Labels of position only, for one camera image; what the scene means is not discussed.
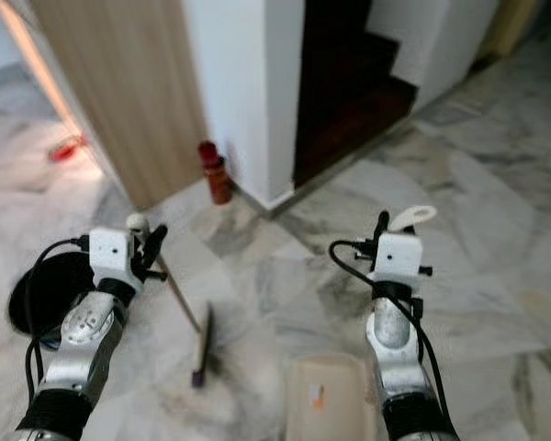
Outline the wooden handle broom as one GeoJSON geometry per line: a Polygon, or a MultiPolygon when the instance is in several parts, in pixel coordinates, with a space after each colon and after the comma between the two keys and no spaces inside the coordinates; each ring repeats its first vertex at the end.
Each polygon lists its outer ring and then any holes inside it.
{"type": "MultiPolygon", "coordinates": [[[[150,226],[149,219],[146,215],[141,213],[132,213],[126,218],[126,227],[134,236],[134,239],[140,243],[141,253],[144,253],[144,239],[146,235],[154,230],[150,226]]],[[[169,278],[165,281],[171,293],[174,294],[178,300],[179,306],[182,307],[182,311],[185,315],[185,319],[190,324],[193,332],[196,333],[197,349],[195,352],[195,361],[193,361],[193,370],[191,373],[190,385],[195,390],[203,388],[208,377],[208,353],[211,348],[211,336],[213,331],[213,312],[211,305],[208,302],[205,303],[200,315],[195,315],[195,308],[190,306],[190,302],[187,301],[185,294],[176,285],[175,271],[170,268],[170,265],[166,264],[163,259],[163,244],[161,253],[153,266],[154,270],[165,270],[169,273],[169,278]]]]}

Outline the beige long-handled dustpan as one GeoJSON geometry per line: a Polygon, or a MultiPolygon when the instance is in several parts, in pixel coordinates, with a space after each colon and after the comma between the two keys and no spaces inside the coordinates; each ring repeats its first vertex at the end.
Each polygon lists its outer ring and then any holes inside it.
{"type": "MultiPolygon", "coordinates": [[[[417,224],[436,214],[434,206],[411,206],[390,215],[387,232],[418,236],[417,224]]],[[[373,281],[367,275],[372,253],[373,234],[327,247],[334,264],[369,288],[364,336],[373,361],[343,353],[298,358],[289,370],[285,441],[375,441],[377,417],[388,441],[460,441],[432,342],[420,323],[425,302],[417,290],[433,269],[422,263],[415,287],[373,281]]]]}

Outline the small red floor object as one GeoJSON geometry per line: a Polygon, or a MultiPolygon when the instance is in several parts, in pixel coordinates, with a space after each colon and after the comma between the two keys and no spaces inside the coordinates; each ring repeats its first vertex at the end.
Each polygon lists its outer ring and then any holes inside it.
{"type": "Polygon", "coordinates": [[[46,154],[46,159],[50,163],[64,163],[64,161],[74,158],[78,153],[86,150],[87,141],[83,135],[66,136],[62,141],[57,142],[46,154]]]}

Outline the red brown bottle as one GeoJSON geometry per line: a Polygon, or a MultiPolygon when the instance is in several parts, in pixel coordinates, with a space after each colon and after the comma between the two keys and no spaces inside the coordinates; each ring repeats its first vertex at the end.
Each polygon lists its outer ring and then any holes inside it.
{"type": "Polygon", "coordinates": [[[226,171],[224,156],[219,154],[213,141],[202,141],[198,145],[198,155],[214,205],[226,205],[232,198],[232,184],[226,171]]]}

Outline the black round bucket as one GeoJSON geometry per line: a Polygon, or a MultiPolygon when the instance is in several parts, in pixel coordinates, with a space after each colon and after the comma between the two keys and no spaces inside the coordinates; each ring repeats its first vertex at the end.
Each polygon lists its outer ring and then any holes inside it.
{"type": "Polygon", "coordinates": [[[71,251],[33,265],[8,297],[7,319],[19,334],[39,336],[41,347],[57,350],[67,312],[95,289],[87,253],[71,251]]]}

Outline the dark wooden staircase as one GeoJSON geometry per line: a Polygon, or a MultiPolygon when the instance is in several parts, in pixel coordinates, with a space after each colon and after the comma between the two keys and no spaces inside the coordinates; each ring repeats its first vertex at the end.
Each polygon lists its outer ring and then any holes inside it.
{"type": "Polygon", "coordinates": [[[305,0],[293,185],[405,118],[417,85],[394,76],[400,42],[367,29],[372,0],[305,0]]]}

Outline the light wooden door panel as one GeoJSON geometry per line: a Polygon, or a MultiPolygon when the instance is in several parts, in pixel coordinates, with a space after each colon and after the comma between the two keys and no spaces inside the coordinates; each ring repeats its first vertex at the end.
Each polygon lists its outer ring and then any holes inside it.
{"type": "Polygon", "coordinates": [[[203,176],[208,138],[184,0],[28,0],[96,143],[138,209],[203,176]]]}

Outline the beige louvered door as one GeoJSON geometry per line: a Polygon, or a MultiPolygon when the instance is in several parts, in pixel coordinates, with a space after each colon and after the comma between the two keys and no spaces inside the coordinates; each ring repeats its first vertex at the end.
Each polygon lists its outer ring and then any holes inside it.
{"type": "Polygon", "coordinates": [[[545,0],[499,0],[474,60],[511,55],[544,5],[545,0]]]}

